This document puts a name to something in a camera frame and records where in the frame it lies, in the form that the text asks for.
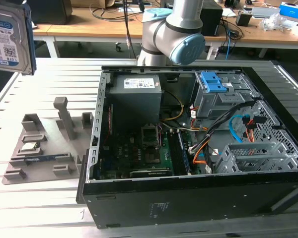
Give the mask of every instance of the black speaker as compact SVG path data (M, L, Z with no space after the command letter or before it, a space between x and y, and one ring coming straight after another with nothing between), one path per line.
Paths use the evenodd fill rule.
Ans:
M73 12L71 0L27 0L27 3L35 24L65 25Z
M214 0L204 0L200 19L203 22L202 35L216 36L220 25L223 9Z

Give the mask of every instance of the white table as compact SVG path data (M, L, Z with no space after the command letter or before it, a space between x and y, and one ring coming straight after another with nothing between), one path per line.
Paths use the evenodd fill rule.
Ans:
M257 72L281 70L268 61L202 60L193 65L202 63L210 66L247 65L255 67ZM98 230L87 207L76 204L78 179L3 185L2 175L22 130L20 122L25 113L57 117L57 110L53 108L57 96L68 98L72 116L94 113L101 65L135 65L136 62L131 59L37 59L37 64L34 76L15 73L0 93L0 238L220 238L230 232L253 234L252 237L298 235L298 204L274 217ZM195 209L203 212L203 206Z

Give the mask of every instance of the floor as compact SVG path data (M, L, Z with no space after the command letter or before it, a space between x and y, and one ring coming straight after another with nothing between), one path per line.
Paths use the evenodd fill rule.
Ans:
M93 53L87 52L85 42L78 44L76 42L58 42L60 55L62 58L115 58L125 59L129 57L126 44L121 44L121 52L116 52L114 43L91 43ZM134 44L135 53L138 55L141 50L140 44ZM269 50L263 59L258 57L260 49L254 49L253 56L248 54L247 48L235 48L229 60L277 60L284 69L298 81L298 50ZM36 50L36 57L50 57L46 44ZM203 52L200 59L206 59L207 53ZM224 60L225 54L219 54L217 60ZM12 73L0 71L0 91L10 79Z

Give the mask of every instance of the black box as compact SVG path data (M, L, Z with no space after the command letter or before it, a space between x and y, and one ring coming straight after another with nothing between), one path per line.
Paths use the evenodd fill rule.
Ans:
M248 26L251 17L252 15L249 13L239 12L236 18L236 24L238 26Z
M200 19L203 22L202 35L216 36L220 25L223 9L214 0L204 0Z
M27 0L31 11L32 21L65 25L73 12L71 0Z

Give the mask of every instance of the desk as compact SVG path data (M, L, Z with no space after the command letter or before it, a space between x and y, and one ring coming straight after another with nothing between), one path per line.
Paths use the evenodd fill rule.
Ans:
M123 15L121 12L106 13L104 16L115 17ZM138 15L134 21L129 22L130 34L133 43L142 41L142 15ZM227 18L235 24L236 18ZM248 27L241 27L245 36L236 43L236 47L274 48L274 49L298 49L298 37L290 31L263 31L258 27L260 19L251 18ZM57 41L80 42L126 42L126 27L124 22L108 22L92 16L88 8L74 8L71 21L67 25L52 25L47 30L47 35L41 36L41 40L47 42L51 57L59 57L56 46ZM220 26L219 36L205 37L206 45L211 46L208 60L214 60L218 47L225 41L226 35Z
M228 22L236 24L236 18L228 17ZM236 47L249 47L249 48L263 48L261 55L263 56L267 48L272 49L296 49L298 50L298 36L291 33L290 30L284 29L284 31L264 31L259 27L261 19L251 18L247 27L241 27L244 37L236 42ZM218 37L205 37L206 41L209 41L211 47L208 54L208 59L213 59L216 56L218 47L225 41L225 30L222 26L219 28Z
M283 214L268 217L114 228L98 230L84 204L76 204L78 179L3 185L7 162L22 131L24 113L58 117L54 98L66 96L71 116L95 113L102 65L136 65L134 59L37 59L34 76L15 73L0 93L0 237L23 238L161 238L161 237L295 237L298 235L298 204ZM295 81L270 61L205 61L193 66L253 67L268 82ZM270 87L278 90L276 83ZM298 119L298 91L286 94L283 103Z

